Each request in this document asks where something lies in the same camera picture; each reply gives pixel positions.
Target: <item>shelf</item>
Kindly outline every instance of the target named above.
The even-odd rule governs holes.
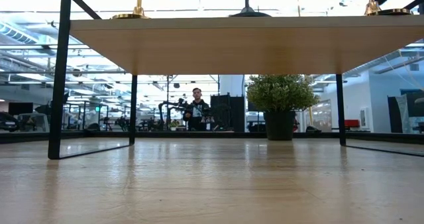
[[[339,74],[424,38],[424,16],[72,21],[132,74]]]

